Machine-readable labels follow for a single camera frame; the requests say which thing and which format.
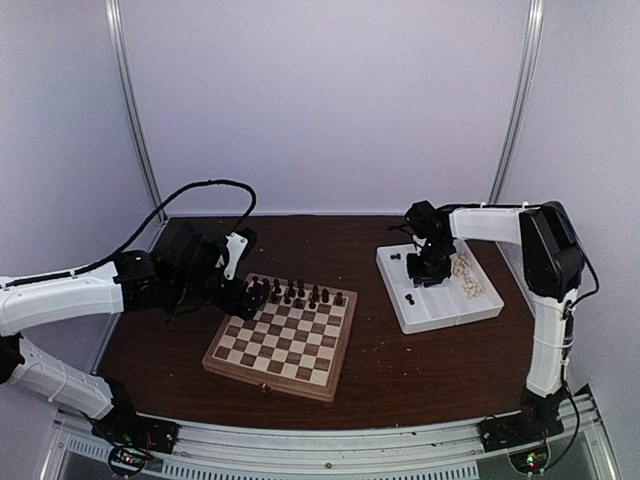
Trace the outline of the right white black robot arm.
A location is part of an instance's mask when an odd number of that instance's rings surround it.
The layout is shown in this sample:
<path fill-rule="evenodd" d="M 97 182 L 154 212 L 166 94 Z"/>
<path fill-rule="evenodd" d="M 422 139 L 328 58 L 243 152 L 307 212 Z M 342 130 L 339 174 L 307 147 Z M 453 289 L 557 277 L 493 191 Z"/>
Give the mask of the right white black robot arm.
<path fill-rule="evenodd" d="M 441 284 L 451 275 L 454 242 L 506 242 L 521 248 L 526 286 L 535 303 L 531 366 L 512 430 L 530 442 L 544 434 L 567 397 L 566 369 L 574 340 L 573 310 L 586 258 L 557 201 L 534 206 L 484 204 L 434 207 L 424 200 L 404 215 L 415 252 L 406 258 L 417 287 Z"/>

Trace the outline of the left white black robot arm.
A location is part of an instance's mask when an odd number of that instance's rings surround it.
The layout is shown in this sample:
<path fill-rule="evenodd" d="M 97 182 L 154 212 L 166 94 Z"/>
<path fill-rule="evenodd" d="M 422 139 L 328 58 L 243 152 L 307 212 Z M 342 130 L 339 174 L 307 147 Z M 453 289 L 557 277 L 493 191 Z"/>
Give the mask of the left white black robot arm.
<path fill-rule="evenodd" d="M 264 302 L 236 270 L 257 242 L 250 228 L 227 235 L 183 225 L 162 250 L 118 251 L 104 262 L 36 277 L 1 280 L 1 380 L 72 407 L 123 444 L 144 424 L 126 387 L 89 375 L 38 348 L 24 330 L 99 314 L 159 310 L 169 320 L 213 306 L 243 320 Z"/>

